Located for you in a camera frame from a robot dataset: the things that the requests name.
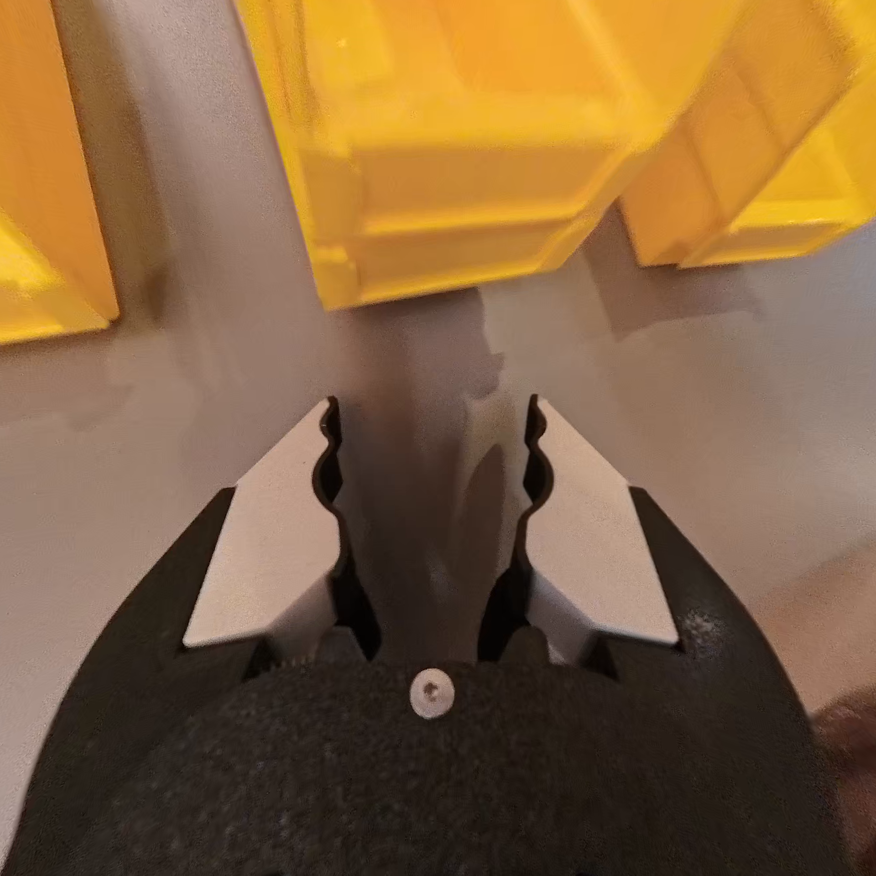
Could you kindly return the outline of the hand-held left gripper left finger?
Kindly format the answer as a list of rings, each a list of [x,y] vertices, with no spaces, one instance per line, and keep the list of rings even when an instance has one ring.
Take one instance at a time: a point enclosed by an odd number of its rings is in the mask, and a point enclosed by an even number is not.
[[[318,402],[236,483],[186,648],[263,639],[281,659],[306,659],[334,626],[329,575],[341,528],[314,481],[331,448],[332,405]]]

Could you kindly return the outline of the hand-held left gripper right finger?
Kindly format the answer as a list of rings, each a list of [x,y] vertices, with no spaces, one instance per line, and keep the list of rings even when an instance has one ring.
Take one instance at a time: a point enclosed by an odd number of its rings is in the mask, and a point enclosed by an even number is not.
[[[521,520],[523,618],[558,665],[586,661],[603,637],[678,644],[631,486],[547,401],[532,396]]]

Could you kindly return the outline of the grey desk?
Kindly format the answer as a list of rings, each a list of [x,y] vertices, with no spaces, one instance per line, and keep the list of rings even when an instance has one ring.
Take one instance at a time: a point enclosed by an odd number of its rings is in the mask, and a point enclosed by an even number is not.
[[[810,712],[874,684],[874,225],[644,270],[610,210],[559,270],[324,312],[231,2],[60,2],[122,319],[2,349],[2,792],[113,611],[328,395],[382,654],[473,657],[536,392],[645,487]]]

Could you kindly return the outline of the person's brown trousers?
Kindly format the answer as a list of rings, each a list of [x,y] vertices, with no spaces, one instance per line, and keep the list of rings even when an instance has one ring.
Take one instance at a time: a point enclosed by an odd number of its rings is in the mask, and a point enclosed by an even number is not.
[[[841,695],[812,719],[835,786],[834,807],[859,874],[875,873],[875,687]]]

